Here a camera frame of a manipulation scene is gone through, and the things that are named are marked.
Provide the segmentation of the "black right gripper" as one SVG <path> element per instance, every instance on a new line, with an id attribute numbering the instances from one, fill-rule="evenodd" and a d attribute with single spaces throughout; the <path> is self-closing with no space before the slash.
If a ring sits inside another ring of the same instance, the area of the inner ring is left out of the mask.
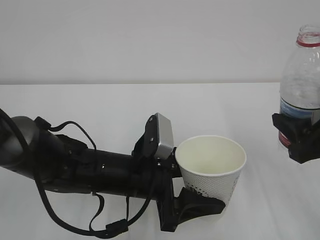
<path id="1" fill-rule="evenodd" d="M 292 160 L 304 164 L 320 158 L 320 128 L 312 128 L 310 118 L 274 113 L 272 122 L 290 142 L 288 154 Z"/>

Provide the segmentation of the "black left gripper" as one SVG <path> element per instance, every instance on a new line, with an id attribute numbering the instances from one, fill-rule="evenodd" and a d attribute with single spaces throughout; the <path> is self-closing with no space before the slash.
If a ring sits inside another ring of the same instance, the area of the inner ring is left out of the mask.
<path id="1" fill-rule="evenodd" d="M 218 215 L 226 204 L 216 198 L 206 197 L 185 187 L 175 198 L 173 179 L 182 176 L 174 147 L 167 159 L 156 160 L 155 199 L 161 225 L 178 225 L 196 218 Z"/>

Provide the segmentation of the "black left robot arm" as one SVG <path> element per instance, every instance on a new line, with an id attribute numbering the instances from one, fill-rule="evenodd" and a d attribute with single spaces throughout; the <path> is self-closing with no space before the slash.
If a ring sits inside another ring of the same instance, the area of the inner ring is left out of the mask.
<path id="1" fill-rule="evenodd" d="M 150 201 L 157 204 L 160 227 L 172 232 L 186 221 L 220 214 L 225 203 L 197 188 L 183 188 L 174 195 L 173 179 L 182 174 L 176 161 L 171 121 L 151 115 L 131 154 L 89 148 L 84 142 L 60 134 L 66 126 L 51 126 L 41 117 L 0 114 L 0 165 L 36 182 L 47 212 L 56 215 L 46 196 L 56 193 L 122 195 L 143 198 L 133 217 L 115 224 L 136 222 Z"/>

